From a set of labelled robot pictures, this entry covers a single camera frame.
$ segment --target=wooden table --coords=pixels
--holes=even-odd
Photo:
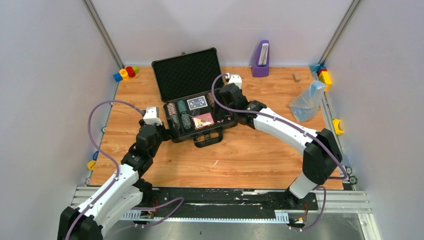
[[[258,100],[281,116],[295,121],[288,107],[312,82],[307,67],[273,67],[264,78],[252,77],[248,67],[223,67],[223,73],[238,73],[243,79],[243,94],[249,101]],[[295,83],[293,73],[301,81]],[[157,106],[165,120],[158,86],[151,67],[140,67],[138,77],[122,81],[117,100],[127,101],[140,109]],[[121,161],[135,142],[141,116],[134,109],[114,104],[101,148]],[[325,127],[321,110],[313,119],[302,123],[311,129]],[[102,185],[114,172],[113,163],[100,155],[91,184]],[[163,142],[153,165],[142,176],[157,187],[211,188],[287,188],[302,170],[301,155],[288,144],[259,130],[238,125],[224,130],[220,143],[197,148],[192,140],[180,143]],[[343,189],[340,180],[328,180],[328,189]]]

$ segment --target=black case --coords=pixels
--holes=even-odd
[[[211,92],[212,83],[221,74],[218,53],[215,48],[187,54],[183,52],[179,56],[153,61],[151,66],[159,87],[160,99],[165,103],[163,108],[174,143],[193,139],[196,147],[202,148],[221,142],[224,138],[223,130],[237,125],[228,111],[220,108],[216,103],[212,108],[208,101],[207,95]],[[215,85],[215,95],[221,103],[222,99],[217,91],[223,86],[222,79],[218,80]],[[196,129],[193,119],[190,117],[191,129],[187,130],[182,126],[177,102],[183,100],[189,110],[187,100],[199,96],[205,96],[207,102],[206,107],[198,108],[199,114],[211,113],[214,124]],[[177,107],[179,125],[175,124],[170,117],[167,108],[169,103],[174,103]],[[211,138],[210,134],[214,132],[218,133],[218,136]]]

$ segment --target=clear plastic bag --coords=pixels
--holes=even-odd
[[[325,83],[314,80],[288,105],[298,122],[306,122],[317,115],[326,87]]]

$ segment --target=small brown block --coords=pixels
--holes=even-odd
[[[293,73],[293,80],[295,83],[298,83],[301,81],[301,75],[299,73]]]

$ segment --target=gray floor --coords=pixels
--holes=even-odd
[[[308,215],[311,224],[316,214]],[[109,233],[113,233],[130,221],[119,221]],[[163,222],[145,229],[128,229],[108,240],[260,240],[260,239],[308,239],[308,240],[364,240],[357,214],[324,214],[317,225],[307,231],[289,230],[286,225],[261,223],[201,223]]]

